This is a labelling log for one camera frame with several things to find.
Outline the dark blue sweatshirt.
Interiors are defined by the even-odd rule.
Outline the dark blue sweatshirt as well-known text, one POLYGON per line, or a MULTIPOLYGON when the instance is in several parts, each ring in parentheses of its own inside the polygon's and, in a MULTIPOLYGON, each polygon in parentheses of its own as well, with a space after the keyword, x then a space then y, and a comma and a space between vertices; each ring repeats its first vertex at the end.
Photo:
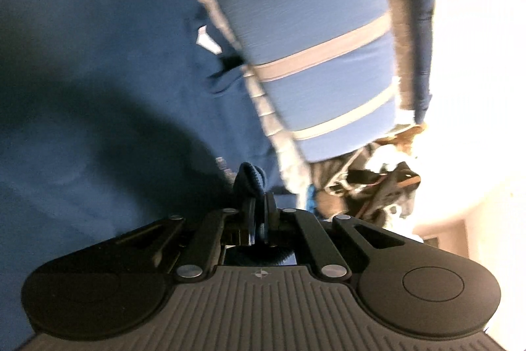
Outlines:
POLYGON ((236 51, 198 0, 1 0, 1 347, 41 264, 227 207, 244 162, 293 206, 236 51))

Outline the right blue striped pillow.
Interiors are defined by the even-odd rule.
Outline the right blue striped pillow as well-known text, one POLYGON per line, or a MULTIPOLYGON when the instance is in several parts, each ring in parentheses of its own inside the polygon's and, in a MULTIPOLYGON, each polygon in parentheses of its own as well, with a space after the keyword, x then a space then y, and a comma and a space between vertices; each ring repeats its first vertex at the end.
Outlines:
POLYGON ((338 157, 395 124, 388 0, 217 0, 304 159, 338 157))

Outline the navy folded garment on headboard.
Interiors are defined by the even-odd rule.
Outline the navy folded garment on headboard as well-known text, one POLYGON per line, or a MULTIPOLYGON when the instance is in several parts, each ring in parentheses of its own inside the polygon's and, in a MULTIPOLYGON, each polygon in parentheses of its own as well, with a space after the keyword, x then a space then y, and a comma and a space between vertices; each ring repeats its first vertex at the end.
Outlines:
POLYGON ((435 0, 409 0, 410 30, 413 37, 414 121, 422 125, 432 95, 430 77, 432 68, 432 19, 435 0))

